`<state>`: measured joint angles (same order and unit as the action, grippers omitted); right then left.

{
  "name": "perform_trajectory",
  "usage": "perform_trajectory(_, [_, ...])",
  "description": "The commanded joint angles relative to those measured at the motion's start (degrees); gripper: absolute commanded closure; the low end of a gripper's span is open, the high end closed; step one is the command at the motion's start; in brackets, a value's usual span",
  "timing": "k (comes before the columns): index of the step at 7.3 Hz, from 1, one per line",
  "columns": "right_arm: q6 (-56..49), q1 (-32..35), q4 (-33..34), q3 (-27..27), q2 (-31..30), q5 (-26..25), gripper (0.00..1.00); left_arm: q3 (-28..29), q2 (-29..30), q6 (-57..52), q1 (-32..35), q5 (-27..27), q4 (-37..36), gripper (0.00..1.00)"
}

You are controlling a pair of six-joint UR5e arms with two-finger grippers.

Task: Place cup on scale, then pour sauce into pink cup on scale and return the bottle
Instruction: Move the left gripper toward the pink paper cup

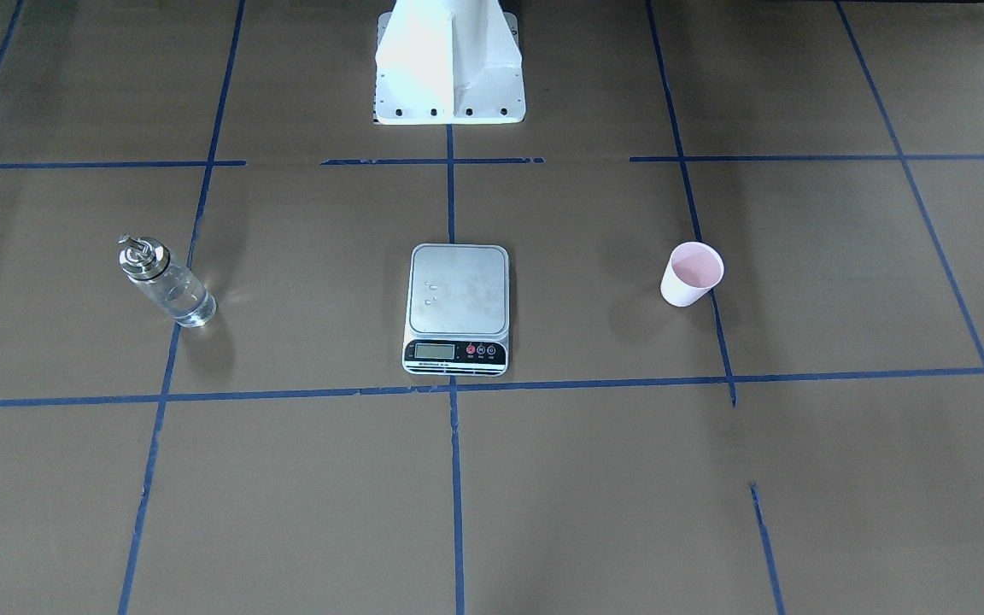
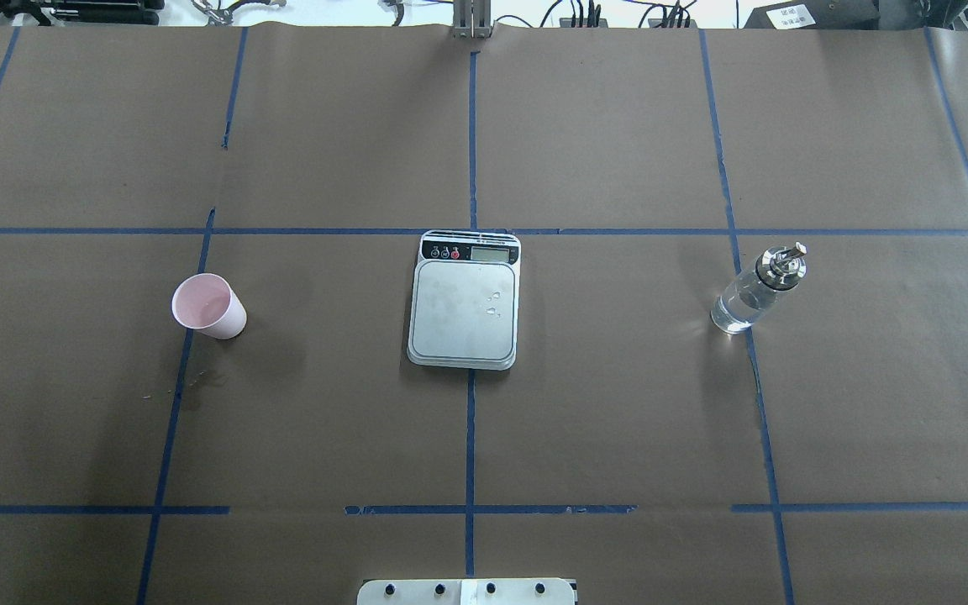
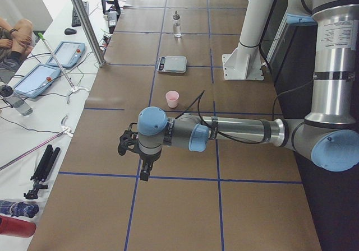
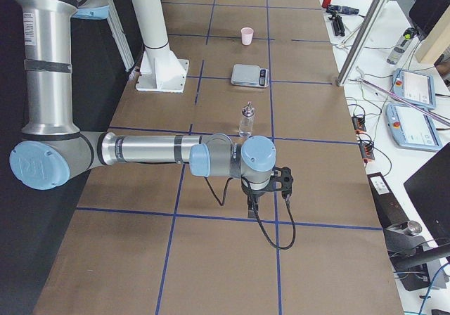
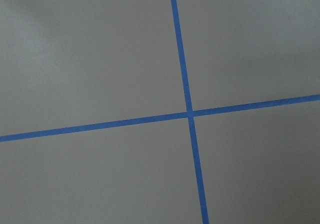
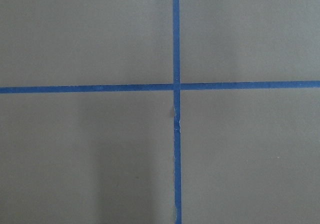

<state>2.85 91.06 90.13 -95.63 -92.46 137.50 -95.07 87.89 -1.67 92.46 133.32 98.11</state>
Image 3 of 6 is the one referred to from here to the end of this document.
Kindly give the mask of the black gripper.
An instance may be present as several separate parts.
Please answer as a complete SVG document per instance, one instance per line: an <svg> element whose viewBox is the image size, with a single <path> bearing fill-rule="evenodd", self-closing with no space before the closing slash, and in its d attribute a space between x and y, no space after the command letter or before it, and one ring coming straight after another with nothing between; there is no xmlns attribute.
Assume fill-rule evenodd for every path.
<svg viewBox="0 0 359 251"><path fill-rule="evenodd" d="M140 158L144 162L140 172L140 180L148 181L150 176L150 168L154 162L160 158L160 146L155 148L139 147Z"/></svg>

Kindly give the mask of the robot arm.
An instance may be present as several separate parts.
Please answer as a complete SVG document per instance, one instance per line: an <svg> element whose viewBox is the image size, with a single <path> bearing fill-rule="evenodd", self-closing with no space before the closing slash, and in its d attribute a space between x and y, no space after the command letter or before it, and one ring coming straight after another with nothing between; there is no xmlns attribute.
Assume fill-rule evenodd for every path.
<svg viewBox="0 0 359 251"><path fill-rule="evenodd" d="M358 0L288 0L287 22L317 25L311 111L303 119L253 120L182 113L170 118L158 107L143 109L131 137L148 180L163 146L202 152L208 140L286 147L316 166L345 171L358 163L358 133L350 114L357 73Z"/></svg>

